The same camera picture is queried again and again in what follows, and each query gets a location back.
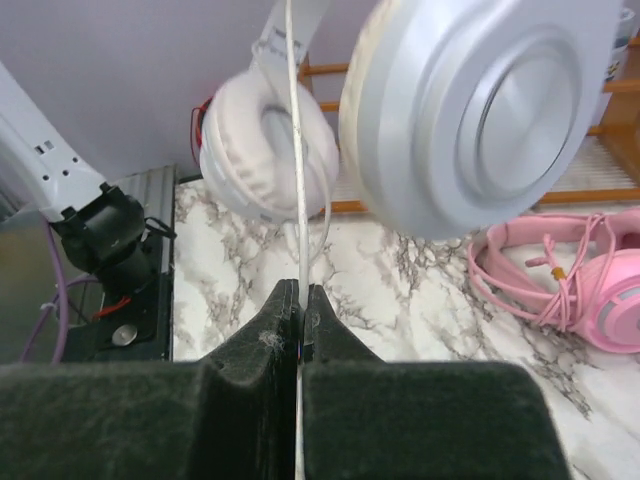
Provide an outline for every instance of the headphone ear cup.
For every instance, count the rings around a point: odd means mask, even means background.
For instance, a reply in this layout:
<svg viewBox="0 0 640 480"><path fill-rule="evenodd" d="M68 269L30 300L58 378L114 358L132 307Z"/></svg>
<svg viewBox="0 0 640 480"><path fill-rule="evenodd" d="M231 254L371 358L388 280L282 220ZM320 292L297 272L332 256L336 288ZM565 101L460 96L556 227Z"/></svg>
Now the headphone ear cup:
<svg viewBox="0 0 640 480"><path fill-rule="evenodd" d="M278 74L274 76L275 81L288 81ZM311 145L306 160L326 172L331 188L338 175L333 132L318 104L301 85L298 95L303 134ZM287 145L290 158L276 154L263 127L270 109L282 112L288 111L288 106L282 105L258 70L250 69L226 82L205 116L203 146L205 137L208 145L203 148L201 164L209 174L211 189L219 194L223 191L220 200L229 203L231 210L248 218L282 223L297 218L293 143L289 140ZM312 169L305 169L307 206L309 215L314 215L325 201L313 171L309 170ZM228 201L230 196L242 199L240 203L245 207L232 205L234 202Z"/></svg>
<svg viewBox="0 0 640 480"><path fill-rule="evenodd" d="M344 88L340 98L339 138L340 150L349 176L358 187L362 200L374 213L380 215L383 211L376 205L372 196L368 194L360 175L360 157L358 153L358 111L369 65L373 60L380 36L385 31L389 21L393 18L399 0L382 0L372 10L365 25L360 31L358 41L353 50L349 70L345 77Z"/></svg>

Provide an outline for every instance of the white marble countertop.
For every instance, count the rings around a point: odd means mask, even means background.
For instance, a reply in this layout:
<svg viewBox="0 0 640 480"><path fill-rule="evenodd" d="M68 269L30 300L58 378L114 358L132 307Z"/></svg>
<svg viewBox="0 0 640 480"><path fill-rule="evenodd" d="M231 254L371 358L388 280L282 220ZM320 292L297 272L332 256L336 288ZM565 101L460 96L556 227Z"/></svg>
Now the white marble countertop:
<svg viewBox="0 0 640 480"><path fill-rule="evenodd" d="M178 187L176 230L174 359L194 360L250 320L279 279L297 277L295 245L213 204L201 181ZM312 239L320 230L312 225ZM599 352L482 301L469 287L466 241L427 243L370 216L337 216L311 280L386 361L524 366L544 392L576 479L640 478L640 355ZM538 254L511 256L524 263Z"/></svg>

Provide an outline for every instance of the black foam block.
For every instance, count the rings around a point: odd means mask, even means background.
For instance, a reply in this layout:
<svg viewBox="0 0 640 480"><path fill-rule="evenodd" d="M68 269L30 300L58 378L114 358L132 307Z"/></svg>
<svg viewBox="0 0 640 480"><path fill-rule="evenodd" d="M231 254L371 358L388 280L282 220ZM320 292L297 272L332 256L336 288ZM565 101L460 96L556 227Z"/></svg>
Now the black foam block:
<svg viewBox="0 0 640 480"><path fill-rule="evenodd" d="M542 394L499 363L303 371L307 480L569 480Z"/></svg>

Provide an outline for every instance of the white cable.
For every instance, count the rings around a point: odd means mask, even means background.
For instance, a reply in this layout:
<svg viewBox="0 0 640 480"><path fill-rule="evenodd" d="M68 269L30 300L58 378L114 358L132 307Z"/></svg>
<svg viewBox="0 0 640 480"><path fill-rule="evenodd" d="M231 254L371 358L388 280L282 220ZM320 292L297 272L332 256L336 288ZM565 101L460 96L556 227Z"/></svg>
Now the white cable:
<svg viewBox="0 0 640 480"><path fill-rule="evenodd" d="M289 96L291 98L291 123L293 125L293 154L296 159L296 190L298 192L298 304L301 314L309 303L309 219L307 218L307 193L304 184L304 158L302 150L302 130L300 128L300 106L298 105L298 78L293 49L292 0L286 0L285 40L287 44L287 71L289 74Z"/></svg>
<svg viewBox="0 0 640 480"><path fill-rule="evenodd" d="M291 0L287 0L285 4L285 40L286 40L286 48L287 48L287 73L289 79L289 102L291 104L291 123L293 126L293 142L294 142L294 156L296 160L296 191L298 197L298 228L300 232L304 232L303 235L298 237L299 244L299 267L300 267L300 291L299 291L299 303L303 310L306 310L308 303L308 292L309 292L309 270L311 266L315 263L315 261L320 257L322 252L324 251L324 245L327 241L327 237L329 235L329 228L331 225L331 192L329 191L329 180L327 176L327 172L324 168L318 168L316 165L311 164L312 173L315 174L316 178L320 182L320 188L322 189L322 194L324 196L325 201L325 217L324 217L324 226L322 230L322 235L320 237L320 242L318 243L317 248L311 258L309 258L309 228L308 228L308 220L307 220L307 210L306 210L306 189L304 184L304 159L303 159L303 149L302 149L302 130L300 125L300 108L298 102L298 90L297 90L297 75L296 75L296 63L295 63L295 52L293 50L293 18L292 18L292 6ZM276 85L276 82L273 81L271 75L269 74L269 69L265 67L265 65L261 62L260 59L260 50L259 48L264 47L264 44L260 41L255 42L251 45L251 53L253 55L253 59L255 64L260 69L260 72L264 76L264 78L269 82L269 85L276 93L276 96L280 99L283 106L286 107L287 99L283 98L284 92L279 87L279 84ZM314 148L313 144L307 140L308 147ZM285 224L285 234L291 233L291 230L288 230L287 224Z"/></svg>

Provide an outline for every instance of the white robotic arm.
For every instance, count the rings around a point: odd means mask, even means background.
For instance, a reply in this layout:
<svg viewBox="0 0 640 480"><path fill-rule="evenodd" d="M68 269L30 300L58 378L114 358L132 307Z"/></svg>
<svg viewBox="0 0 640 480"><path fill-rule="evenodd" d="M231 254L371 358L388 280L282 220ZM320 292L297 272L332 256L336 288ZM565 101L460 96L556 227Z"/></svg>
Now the white robotic arm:
<svg viewBox="0 0 640 480"><path fill-rule="evenodd" d="M0 63L0 152L42 214L52 223L100 195L104 177L91 168Z"/></svg>

